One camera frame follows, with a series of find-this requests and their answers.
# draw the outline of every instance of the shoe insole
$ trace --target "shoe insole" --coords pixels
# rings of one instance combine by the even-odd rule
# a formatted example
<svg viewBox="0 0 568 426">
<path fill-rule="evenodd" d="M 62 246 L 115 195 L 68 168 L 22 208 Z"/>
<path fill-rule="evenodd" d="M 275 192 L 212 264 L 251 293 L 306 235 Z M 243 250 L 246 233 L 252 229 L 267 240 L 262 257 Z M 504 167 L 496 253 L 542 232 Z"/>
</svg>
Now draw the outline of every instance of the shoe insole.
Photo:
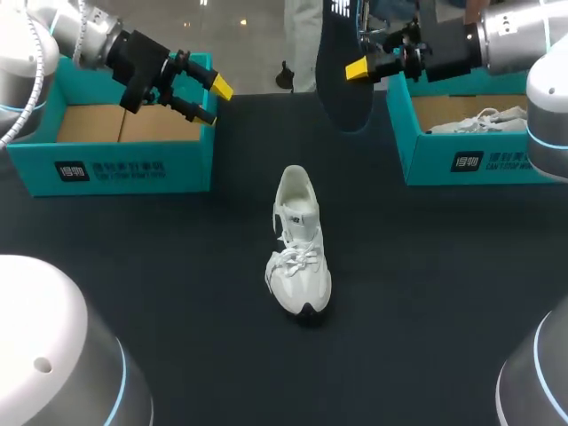
<svg viewBox="0 0 568 426">
<path fill-rule="evenodd" d="M 345 77 L 345 67 L 363 57 L 358 28 L 360 1 L 323 0 L 316 85 L 329 119 L 344 132 L 363 129 L 373 109 L 373 84 L 348 82 Z"/>
<path fill-rule="evenodd" d="M 284 205 L 302 215 L 310 215 L 315 213 L 315 210 L 310 201 L 303 198 L 293 198 L 286 200 Z"/>
</svg>

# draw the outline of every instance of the gray robot arm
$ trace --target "gray robot arm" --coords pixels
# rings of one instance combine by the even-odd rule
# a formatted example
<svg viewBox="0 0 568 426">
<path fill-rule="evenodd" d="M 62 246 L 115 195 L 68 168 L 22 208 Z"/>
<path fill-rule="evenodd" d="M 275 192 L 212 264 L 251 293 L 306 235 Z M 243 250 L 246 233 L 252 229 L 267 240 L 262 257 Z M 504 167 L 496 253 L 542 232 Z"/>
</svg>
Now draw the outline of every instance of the gray robot arm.
<svg viewBox="0 0 568 426">
<path fill-rule="evenodd" d="M 380 81 L 404 73 L 429 82 L 484 67 L 491 75 L 528 71 L 528 158 L 542 175 L 568 182 L 568 0 L 490 6 L 478 23 L 432 22 L 428 13 L 346 67 L 346 78 Z"/>
<path fill-rule="evenodd" d="M 175 96 L 172 84 L 182 73 L 224 99 L 233 95 L 217 71 L 191 61 L 189 52 L 172 53 L 136 30 L 128 32 L 118 17 L 84 0 L 22 3 L 25 9 L 0 3 L 0 148 L 39 126 L 59 54 L 81 68 L 110 70 L 125 86 L 120 105 L 134 114 L 143 104 L 157 103 L 191 122 L 213 125 L 213 114 Z"/>
</svg>

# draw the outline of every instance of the person's leg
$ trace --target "person's leg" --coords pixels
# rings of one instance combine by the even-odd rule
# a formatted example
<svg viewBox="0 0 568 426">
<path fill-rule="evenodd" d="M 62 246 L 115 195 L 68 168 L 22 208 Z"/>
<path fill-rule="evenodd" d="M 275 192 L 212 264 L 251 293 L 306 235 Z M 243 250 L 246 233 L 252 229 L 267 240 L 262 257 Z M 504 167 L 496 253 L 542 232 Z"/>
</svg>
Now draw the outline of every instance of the person's leg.
<svg viewBox="0 0 568 426">
<path fill-rule="evenodd" d="M 284 60 L 288 68 L 294 70 L 294 48 L 296 39 L 294 36 L 294 10 L 296 0 L 284 0 L 284 36 L 286 37 L 286 53 Z"/>
<path fill-rule="evenodd" d="M 323 0 L 294 3 L 294 92 L 315 91 L 316 61 L 320 49 Z"/>
<path fill-rule="evenodd" d="M 282 71 L 276 75 L 276 84 L 284 90 L 291 91 L 294 80 L 296 37 L 294 28 L 294 10 L 296 0 L 284 0 L 284 37 L 285 37 L 285 57 L 282 62 Z"/>
</svg>

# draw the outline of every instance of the white sneaker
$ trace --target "white sneaker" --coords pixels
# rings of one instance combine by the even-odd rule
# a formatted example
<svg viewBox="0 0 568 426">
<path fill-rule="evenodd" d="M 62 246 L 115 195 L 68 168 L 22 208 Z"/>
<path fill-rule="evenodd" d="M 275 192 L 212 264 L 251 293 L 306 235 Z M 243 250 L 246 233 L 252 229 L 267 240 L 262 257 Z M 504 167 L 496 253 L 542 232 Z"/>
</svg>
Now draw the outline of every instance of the white sneaker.
<svg viewBox="0 0 568 426">
<path fill-rule="evenodd" d="M 323 312 L 331 296 L 331 275 L 323 249 L 320 207 L 306 171 L 284 170 L 272 213 L 279 252 L 266 265 L 265 280 L 286 311 L 312 316 Z"/>
<path fill-rule="evenodd" d="M 487 133 L 524 130 L 526 130 L 526 111 L 520 106 L 514 106 L 502 112 L 494 108 L 486 108 L 475 117 L 434 126 L 428 133 Z"/>
</svg>

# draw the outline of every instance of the open box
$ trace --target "open box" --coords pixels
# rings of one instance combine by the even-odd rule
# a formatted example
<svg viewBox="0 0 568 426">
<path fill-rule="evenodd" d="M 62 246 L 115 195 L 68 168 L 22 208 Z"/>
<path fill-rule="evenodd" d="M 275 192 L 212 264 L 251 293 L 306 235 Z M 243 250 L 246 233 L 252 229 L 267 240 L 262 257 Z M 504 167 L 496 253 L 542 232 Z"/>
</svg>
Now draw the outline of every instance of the open box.
<svg viewBox="0 0 568 426">
<path fill-rule="evenodd" d="M 192 60 L 211 68 L 208 53 Z M 177 96 L 217 113 L 217 98 L 179 76 Z M 124 86 L 109 73 L 62 59 L 39 129 L 8 152 L 34 196 L 186 193 L 209 190 L 215 129 L 164 106 L 137 114 L 118 104 Z"/>
<path fill-rule="evenodd" d="M 407 185 L 540 184 L 523 132 L 426 134 L 484 108 L 526 109 L 526 73 L 491 77 L 484 69 L 441 82 L 389 78 L 387 105 Z"/>
</svg>

